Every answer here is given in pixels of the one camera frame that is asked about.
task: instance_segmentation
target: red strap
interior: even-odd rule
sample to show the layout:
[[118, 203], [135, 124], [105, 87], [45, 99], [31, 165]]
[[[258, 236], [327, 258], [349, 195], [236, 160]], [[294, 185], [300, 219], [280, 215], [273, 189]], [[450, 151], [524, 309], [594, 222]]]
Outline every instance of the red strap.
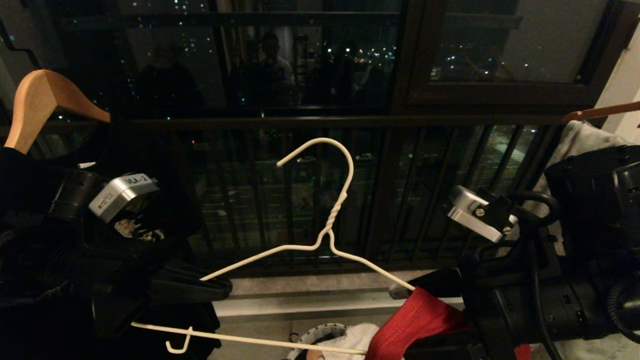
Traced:
[[[464, 330], [467, 330], [467, 326], [462, 311], [426, 290], [416, 288], [404, 305], [373, 337], [365, 360], [400, 360], [416, 340]], [[517, 348], [516, 356], [518, 360], [529, 360], [529, 346]]]

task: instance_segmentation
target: wooden hanger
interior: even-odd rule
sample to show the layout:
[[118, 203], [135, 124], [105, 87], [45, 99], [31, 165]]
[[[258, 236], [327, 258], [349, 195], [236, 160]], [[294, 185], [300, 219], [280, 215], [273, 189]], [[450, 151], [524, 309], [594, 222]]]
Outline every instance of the wooden hanger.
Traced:
[[604, 117], [609, 115], [621, 114], [621, 113], [629, 113], [631, 111], [639, 111], [640, 110], [640, 101], [630, 102], [628, 104], [607, 106], [605, 108], [597, 108], [597, 109], [588, 109], [582, 111], [574, 111], [573, 113], [569, 113], [565, 115], [560, 122], [563, 124], [568, 123], [571, 120], [587, 120], [593, 119], [597, 117]]
[[4, 146], [26, 154], [56, 109], [111, 122], [111, 115], [89, 101], [71, 80], [57, 72], [36, 70], [22, 79], [15, 93], [11, 129]]

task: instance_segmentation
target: white cloth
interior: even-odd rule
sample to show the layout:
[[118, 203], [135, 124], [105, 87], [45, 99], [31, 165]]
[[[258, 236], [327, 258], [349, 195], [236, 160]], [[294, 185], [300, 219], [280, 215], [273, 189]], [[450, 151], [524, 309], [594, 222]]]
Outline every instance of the white cloth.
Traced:
[[[335, 339], [323, 341], [318, 345], [327, 347], [353, 348], [356, 350], [367, 350], [373, 336], [380, 328], [372, 323], [361, 323], [347, 327], [346, 333]], [[339, 352], [323, 351], [324, 360], [363, 360], [362, 355], [342, 354]]]
[[[551, 155], [547, 166], [549, 167], [569, 156], [625, 144], [630, 145], [621, 137], [597, 129], [588, 122], [571, 121], [564, 129], [560, 143]], [[540, 177], [533, 190], [550, 193], [544, 175]], [[547, 207], [539, 202], [526, 202], [524, 207], [540, 217], [548, 213]], [[564, 254], [559, 222], [552, 224], [549, 227], [549, 232], [559, 239], [556, 243], [556, 251], [559, 254]], [[638, 345], [620, 334], [610, 335], [599, 340], [558, 341], [556, 348], [564, 360], [638, 360], [640, 354]], [[531, 359], [549, 359], [542, 345], [533, 345], [531, 350]]]

